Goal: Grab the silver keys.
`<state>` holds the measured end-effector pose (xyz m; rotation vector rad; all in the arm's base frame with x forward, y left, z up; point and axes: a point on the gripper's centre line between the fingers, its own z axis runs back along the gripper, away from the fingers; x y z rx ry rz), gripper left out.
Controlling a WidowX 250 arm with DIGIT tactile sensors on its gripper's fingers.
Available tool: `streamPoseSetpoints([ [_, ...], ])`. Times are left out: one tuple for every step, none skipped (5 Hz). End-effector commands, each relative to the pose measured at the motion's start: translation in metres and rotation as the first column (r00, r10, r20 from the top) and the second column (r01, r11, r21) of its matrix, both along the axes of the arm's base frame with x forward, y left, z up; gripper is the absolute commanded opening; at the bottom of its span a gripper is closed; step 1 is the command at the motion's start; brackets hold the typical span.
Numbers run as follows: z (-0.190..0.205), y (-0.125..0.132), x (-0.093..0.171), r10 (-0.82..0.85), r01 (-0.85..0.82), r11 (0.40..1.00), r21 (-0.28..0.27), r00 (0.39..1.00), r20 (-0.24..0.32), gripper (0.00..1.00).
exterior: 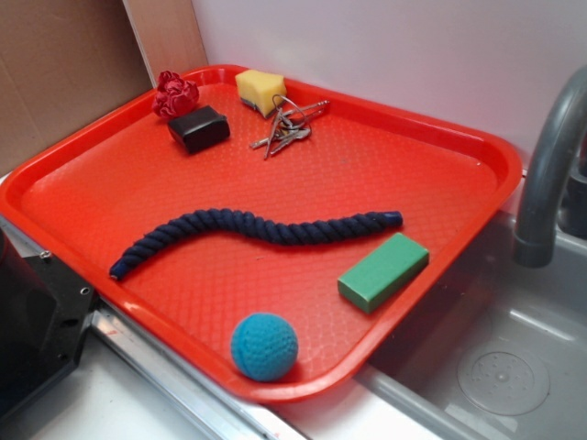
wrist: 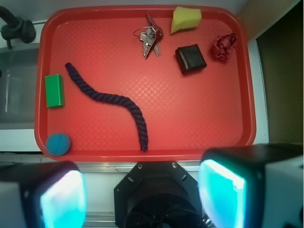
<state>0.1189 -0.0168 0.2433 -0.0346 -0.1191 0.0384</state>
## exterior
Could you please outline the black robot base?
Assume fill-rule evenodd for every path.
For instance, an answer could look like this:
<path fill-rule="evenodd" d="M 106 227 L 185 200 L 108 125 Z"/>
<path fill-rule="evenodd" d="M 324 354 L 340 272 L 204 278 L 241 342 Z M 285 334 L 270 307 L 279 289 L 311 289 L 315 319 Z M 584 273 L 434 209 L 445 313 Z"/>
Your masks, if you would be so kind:
<path fill-rule="evenodd" d="M 79 365 L 94 287 L 59 258 L 23 257 L 1 234 L 1 421 Z"/>

